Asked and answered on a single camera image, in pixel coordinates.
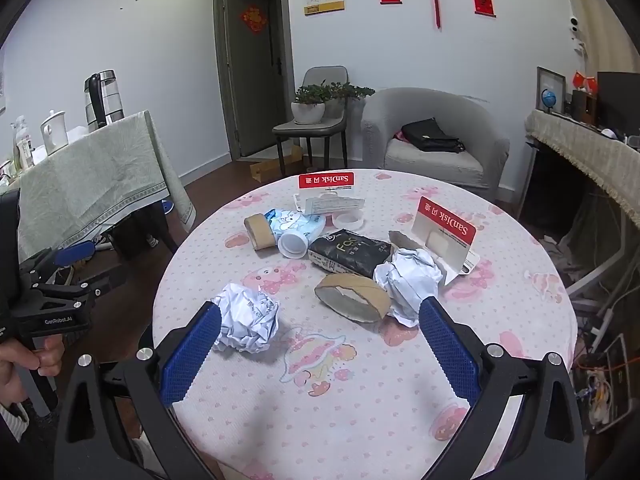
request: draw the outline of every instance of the white flower pot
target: white flower pot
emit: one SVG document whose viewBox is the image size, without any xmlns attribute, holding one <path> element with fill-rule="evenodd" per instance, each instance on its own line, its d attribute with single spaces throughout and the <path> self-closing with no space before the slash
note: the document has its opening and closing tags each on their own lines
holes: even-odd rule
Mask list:
<svg viewBox="0 0 640 480">
<path fill-rule="evenodd" d="M 324 116 L 325 103 L 319 105 L 303 105 L 302 103 L 291 103 L 293 117 L 298 124 L 318 124 Z"/>
</svg>

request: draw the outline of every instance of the globe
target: globe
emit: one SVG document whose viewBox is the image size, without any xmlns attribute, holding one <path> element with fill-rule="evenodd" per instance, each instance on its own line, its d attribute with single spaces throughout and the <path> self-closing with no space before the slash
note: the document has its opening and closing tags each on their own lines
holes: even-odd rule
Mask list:
<svg viewBox="0 0 640 480">
<path fill-rule="evenodd" d="M 547 108 L 553 108 L 554 106 L 556 106 L 556 101 L 556 94 L 554 94 L 551 90 L 546 88 L 542 91 L 542 104 Z"/>
</svg>

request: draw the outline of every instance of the blue gripper pad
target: blue gripper pad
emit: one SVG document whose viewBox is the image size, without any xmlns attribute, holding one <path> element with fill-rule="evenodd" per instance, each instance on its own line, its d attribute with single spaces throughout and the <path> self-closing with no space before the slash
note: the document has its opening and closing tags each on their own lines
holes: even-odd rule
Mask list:
<svg viewBox="0 0 640 480">
<path fill-rule="evenodd" d="M 95 245 L 92 241 L 72 245 L 66 249 L 60 249 L 53 261 L 58 267 L 68 267 L 71 264 L 90 258 L 95 253 Z"/>
<path fill-rule="evenodd" d="M 454 393 L 473 406 L 480 396 L 478 365 L 453 329 L 442 319 L 430 298 L 424 300 L 418 314 L 420 330 L 436 356 Z"/>
<path fill-rule="evenodd" d="M 220 335 L 221 325 L 220 309 L 211 303 L 167 359 L 160 383 L 160 399 L 166 408 L 184 399 Z"/>
</svg>

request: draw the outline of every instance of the gray chair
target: gray chair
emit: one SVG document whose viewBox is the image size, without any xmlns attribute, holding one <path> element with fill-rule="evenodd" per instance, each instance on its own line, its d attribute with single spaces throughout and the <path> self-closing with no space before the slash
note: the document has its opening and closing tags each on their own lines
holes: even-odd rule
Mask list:
<svg viewBox="0 0 640 480">
<path fill-rule="evenodd" d="M 421 152 L 394 139 L 405 124 L 432 117 L 445 134 L 464 143 L 466 152 Z M 426 88 L 389 88 L 367 98 L 362 133 L 366 168 L 420 174 L 495 200 L 509 140 L 496 131 L 491 115 L 479 104 Z"/>
<path fill-rule="evenodd" d="M 348 83 L 349 75 L 343 66 L 316 66 L 310 68 L 302 82 L 303 86 L 325 84 Z M 291 121 L 274 127 L 273 135 L 278 143 L 278 158 L 280 159 L 280 171 L 285 174 L 284 156 L 282 153 L 282 141 L 295 138 L 306 137 L 306 148 L 308 151 L 309 165 L 313 166 L 313 154 L 311 151 L 312 138 L 324 138 L 324 169 L 329 169 L 329 146 L 330 139 L 335 134 L 342 134 L 342 157 L 344 167 L 347 167 L 347 103 L 346 100 L 334 99 L 326 104 L 324 116 L 319 124 L 297 124 Z"/>
</svg>

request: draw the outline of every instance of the white wall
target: white wall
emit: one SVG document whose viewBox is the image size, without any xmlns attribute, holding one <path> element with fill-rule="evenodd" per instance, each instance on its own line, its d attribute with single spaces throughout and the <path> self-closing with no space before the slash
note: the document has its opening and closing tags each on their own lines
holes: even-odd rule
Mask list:
<svg viewBox="0 0 640 480">
<path fill-rule="evenodd" d="M 346 10 L 305 16 L 304 0 L 289 0 L 296 85 L 311 66 L 340 64 L 359 86 L 424 87 L 489 101 L 481 104 L 511 139 L 502 184 L 517 188 L 536 67 L 570 81 L 582 66 L 568 31 L 569 0 L 494 0 L 497 19 L 476 15 L 473 0 L 440 0 L 442 31 L 433 0 L 402 2 L 345 0 Z M 359 158 L 356 121 L 350 133 L 350 157 Z"/>
<path fill-rule="evenodd" d="M 346 10 L 304 16 L 303 0 L 289 0 L 297 85 L 311 66 L 343 64 L 360 86 L 484 99 L 511 139 L 502 184 L 517 188 L 536 67 L 570 79 L 582 66 L 568 33 L 569 0 L 494 0 L 495 20 L 474 14 L 473 0 L 440 0 L 442 31 L 434 26 L 433 0 L 379 2 L 346 0 Z M 18 115 L 26 116 L 36 144 L 51 108 L 66 110 L 68 128 L 85 124 L 84 80 L 113 69 L 125 112 L 151 111 L 178 174 L 228 160 L 211 0 L 33 0 L 3 50 L 0 154 L 10 152 L 9 123 Z M 362 155 L 358 124 L 356 112 L 353 158 Z"/>
<path fill-rule="evenodd" d="M 212 0 L 32 0 L 2 49 L 0 157 L 18 115 L 36 145 L 52 108 L 86 125 L 84 80 L 115 70 L 125 113 L 151 111 L 178 174 L 226 162 L 212 17 Z"/>
</svg>

